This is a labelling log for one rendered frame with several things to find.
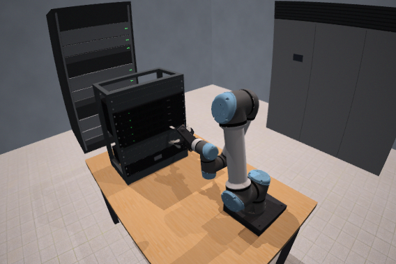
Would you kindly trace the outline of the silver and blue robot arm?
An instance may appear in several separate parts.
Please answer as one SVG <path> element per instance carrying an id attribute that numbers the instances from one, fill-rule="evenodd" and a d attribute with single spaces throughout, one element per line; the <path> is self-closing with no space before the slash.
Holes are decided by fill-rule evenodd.
<path id="1" fill-rule="evenodd" d="M 249 89 L 217 95 L 212 102 L 211 113 L 224 131 L 221 154 L 218 155 L 216 146 L 202 139 L 195 139 L 191 145 L 192 150 L 200 154 L 203 178 L 214 179 L 217 171 L 227 167 L 229 180 L 221 194 L 222 201 L 231 211 L 241 211 L 248 217 L 258 217 L 264 213 L 264 201 L 271 181 L 271 177 L 262 170 L 253 169 L 247 174 L 244 133 L 258 110 L 259 99 Z"/>

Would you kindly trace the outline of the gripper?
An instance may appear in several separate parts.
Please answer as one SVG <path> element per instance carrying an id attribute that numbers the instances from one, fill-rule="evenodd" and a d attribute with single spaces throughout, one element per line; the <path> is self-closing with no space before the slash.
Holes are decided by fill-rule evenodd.
<path id="1" fill-rule="evenodd" d="M 194 130 L 188 125 L 187 126 L 188 127 L 188 130 L 189 130 L 189 132 L 194 136 Z M 192 142 L 195 140 L 195 139 L 198 139 L 198 138 L 194 138 L 191 142 L 190 142 L 190 145 L 185 141 L 185 139 L 182 137 L 181 138 L 181 140 L 180 139 L 177 139 L 177 140 L 175 140 L 175 141 L 170 141 L 169 143 L 170 144 L 173 144 L 173 145 L 175 145 L 177 148 L 181 148 L 181 145 L 184 143 L 185 145 L 186 145 L 186 149 L 188 148 L 189 149 L 189 151 L 190 152 L 192 152 Z M 177 146 L 178 145 L 178 146 Z M 191 148 L 190 148 L 191 147 Z M 187 150 L 188 150 L 187 149 Z"/>

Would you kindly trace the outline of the black server rack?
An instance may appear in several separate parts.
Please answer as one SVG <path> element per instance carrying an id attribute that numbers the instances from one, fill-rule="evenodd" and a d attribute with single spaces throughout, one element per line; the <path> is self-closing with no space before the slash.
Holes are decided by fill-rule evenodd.
<path id="1" fill-rule="evenodd" d="M 188 156 L 185 144 L 169 144 L 181 140 L 176 130 L 186 127 L 183 74 L 164 68 L 141 72 L 92 84 L 110 162 L 127 185 Z M 154 72 L 157 79 L 151 81 L 110 92 L 101 87 Z"/>

